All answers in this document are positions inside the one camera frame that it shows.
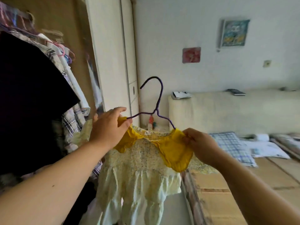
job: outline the toilet paper roll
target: toilet paper roll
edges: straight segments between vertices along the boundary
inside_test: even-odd
[[[269,141],[269,135],[268,134],[254,134],[254,140],[256,141]]]

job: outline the plaid pillow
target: plaid pillow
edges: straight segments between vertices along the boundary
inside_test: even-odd
[[[220,148],[230,154],[233,158],[246,166],[257,167],[251,154],[243,147],[241,141],[234,132],[220,132],[210,134],[218,143]]]

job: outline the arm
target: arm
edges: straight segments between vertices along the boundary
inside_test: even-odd
[[[119,107],[93,123],[90,141],[0,196],[1,224],[62,224],[97,162],[132,123],[118,127]]]
[[[223,151],[206,133],[183,131],[185,142],[202,162],[216,168],[227,184],[248,224],[299,224],[300,212],[249,169]]]

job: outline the black garment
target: black garment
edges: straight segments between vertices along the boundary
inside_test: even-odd
[[[39,48],[0,35],[0,174],[24,175],[62,158],[51,120],[79,102]]]
[[[88,205],[96,197],[96,190],[92,182],[87,182],[77,200],[75,201],[69,215],[64,221],[64,225],[77,225],[79,224],[81,217],[88,210]]]

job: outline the person's right arm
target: person's right arm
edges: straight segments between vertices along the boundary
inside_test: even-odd
[[[300,224],[297,208],[223,151],[211,136],[192,128],[183,132],[196,157],[223,175],[248,224]]]

